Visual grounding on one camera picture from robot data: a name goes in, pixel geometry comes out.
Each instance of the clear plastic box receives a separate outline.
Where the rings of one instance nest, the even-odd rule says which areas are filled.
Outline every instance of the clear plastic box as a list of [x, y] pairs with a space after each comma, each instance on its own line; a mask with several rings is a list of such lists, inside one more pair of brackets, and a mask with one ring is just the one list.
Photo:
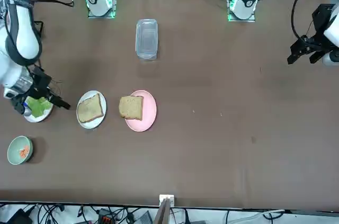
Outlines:
[[155, 19], [141, 19], [137, 23], [136, 53], [141, 60], [157, 59], [158, 23]]

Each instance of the bread slice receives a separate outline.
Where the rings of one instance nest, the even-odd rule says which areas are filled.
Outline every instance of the bread slice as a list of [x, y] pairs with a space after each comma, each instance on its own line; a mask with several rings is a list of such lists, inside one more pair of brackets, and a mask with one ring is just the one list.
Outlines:
[[122, 118], [142, 120], [143, 96], [125, 96], [120, 99], [119, 112]]
[[91, 122], [99, 117], [103, 117], [99, 93], [81, 102], [77, 113], [81, 123]]

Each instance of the table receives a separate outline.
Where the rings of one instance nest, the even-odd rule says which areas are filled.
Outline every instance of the table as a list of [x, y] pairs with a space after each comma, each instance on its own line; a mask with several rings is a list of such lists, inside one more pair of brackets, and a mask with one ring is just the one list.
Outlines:
[[[114, 20], [87, 19], [83, 0], [36, 5], [41, 62], [64, 100], [75, 108], [95, 89], [108, 112], [95, 130], [75, 110], [30, 124], [1, 99], [1, 199], [157, 205], [174, 194], [185, 207], [337, 210], [339, 71], [307, 57], [287, 65], [293, 1], [260, 0], [255, 23], [227, 22], [222, 0], [118, 0]], [[300, 35], [326, 2], [299, 1]], [[146, 18], [158, 21], [155, 62], [135, 53]], [[118, 111], [137, 89], [158, 104], [143, 133]], [[11, 166], [18, 135], [33, 138], [35, 154]]]

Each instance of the pink plate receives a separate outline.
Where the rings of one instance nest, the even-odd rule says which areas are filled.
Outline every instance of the pink plate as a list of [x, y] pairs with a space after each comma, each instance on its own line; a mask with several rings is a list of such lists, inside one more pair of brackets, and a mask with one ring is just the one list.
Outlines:
[[143, 96], [142, 103], [142, 121], [133, 119], [125, 119], [128, 127], [136, 132], [142, 132], [148, 130], [155, 121], [157, 116], [157, 104], [153, 96], [145, 90], [137, 90], [131, 94], [131, 96]]

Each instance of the teal bowl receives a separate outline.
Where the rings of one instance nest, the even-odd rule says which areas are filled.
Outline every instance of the teal bowl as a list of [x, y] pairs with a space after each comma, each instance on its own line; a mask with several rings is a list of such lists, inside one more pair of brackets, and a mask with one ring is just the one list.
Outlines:
[[[29, 148], [26, 156], [21, 156], [21, 150]], [[18, 136], [12, 140], [7, 150], [7, 159], [12, 165], [19, 165], [25, 163], [30, 159], [33, 153], [33, 143], [25, 136]]]

